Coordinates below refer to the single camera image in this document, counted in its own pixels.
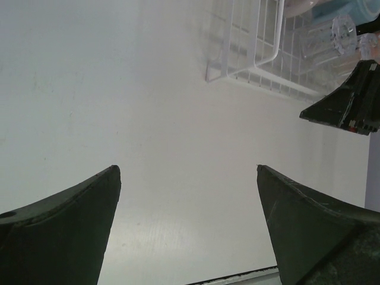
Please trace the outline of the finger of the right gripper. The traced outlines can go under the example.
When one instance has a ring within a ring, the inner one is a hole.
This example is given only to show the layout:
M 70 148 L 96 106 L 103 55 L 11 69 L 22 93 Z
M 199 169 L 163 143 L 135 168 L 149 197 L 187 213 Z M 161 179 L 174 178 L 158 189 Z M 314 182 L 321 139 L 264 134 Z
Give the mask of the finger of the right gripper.
M 299 117 L 360 135 L 379 130 L 379 64 L 359 61 L 349 77 Z

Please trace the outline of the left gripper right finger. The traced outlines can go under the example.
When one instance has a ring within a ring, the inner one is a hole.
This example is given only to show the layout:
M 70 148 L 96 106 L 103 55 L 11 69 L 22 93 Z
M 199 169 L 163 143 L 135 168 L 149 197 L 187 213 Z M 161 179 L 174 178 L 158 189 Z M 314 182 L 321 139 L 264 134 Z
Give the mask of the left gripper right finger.
M 379 284 L 379 213 L 266 166 L 257 185 L 282 284 Z

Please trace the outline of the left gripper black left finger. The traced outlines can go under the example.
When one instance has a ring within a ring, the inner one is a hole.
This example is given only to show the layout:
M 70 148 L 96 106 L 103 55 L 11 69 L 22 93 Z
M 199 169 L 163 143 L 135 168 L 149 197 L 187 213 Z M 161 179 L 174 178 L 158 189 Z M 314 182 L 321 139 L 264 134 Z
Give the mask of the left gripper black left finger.
M 121 193 L 112 165 L 1 214 L 1 284 L 97 284 Z

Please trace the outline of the clear glass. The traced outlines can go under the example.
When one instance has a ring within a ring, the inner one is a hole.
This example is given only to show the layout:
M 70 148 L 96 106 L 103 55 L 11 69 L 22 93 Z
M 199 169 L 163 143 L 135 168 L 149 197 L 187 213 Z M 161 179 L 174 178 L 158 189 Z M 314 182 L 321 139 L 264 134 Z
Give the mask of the clear glass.
M 349 15 L 305 27 L 300 34 L 302 59 L 311 67 L 355 52 L 356 26 Z
M 361 60 L 374 60 L 379 64 L 379 34 L 360 35 L 359 53 Z

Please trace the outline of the light blue mug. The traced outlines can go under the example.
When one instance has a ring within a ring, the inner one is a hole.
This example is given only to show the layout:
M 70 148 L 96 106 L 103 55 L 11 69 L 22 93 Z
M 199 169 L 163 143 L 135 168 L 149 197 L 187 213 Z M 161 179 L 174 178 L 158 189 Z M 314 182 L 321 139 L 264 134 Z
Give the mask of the light blue mug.
M 379 0 L 333 0 L 317 4 L 312 8 L 312 23 L 319 24 L 339 15 L 349 15 L 356 26 L 377 19 Z

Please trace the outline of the clear acrylic dish rack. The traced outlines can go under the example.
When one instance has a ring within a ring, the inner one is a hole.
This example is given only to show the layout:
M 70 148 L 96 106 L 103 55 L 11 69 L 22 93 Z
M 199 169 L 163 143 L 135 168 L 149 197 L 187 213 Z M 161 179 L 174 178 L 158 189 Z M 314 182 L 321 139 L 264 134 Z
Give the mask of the clear acrylic dish rack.
M 311 68 L 300 52 L 304 15 L 285 18 L 284 1 L 213 1 L 207 82 L 229 79 L 270 94 L 315 102 L 348 78 L 361 60 L 353 55 Z

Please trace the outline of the lilac ceramic mug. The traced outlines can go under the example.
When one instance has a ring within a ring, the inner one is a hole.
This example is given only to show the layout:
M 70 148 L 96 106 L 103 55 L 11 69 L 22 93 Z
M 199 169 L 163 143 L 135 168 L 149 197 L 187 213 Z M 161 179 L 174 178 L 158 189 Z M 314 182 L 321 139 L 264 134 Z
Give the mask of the lilac ceramic mug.
M 309 11 L 317 4 L 314 0 L 285 0 L 284 12 L 285 18 L 292 18 Z

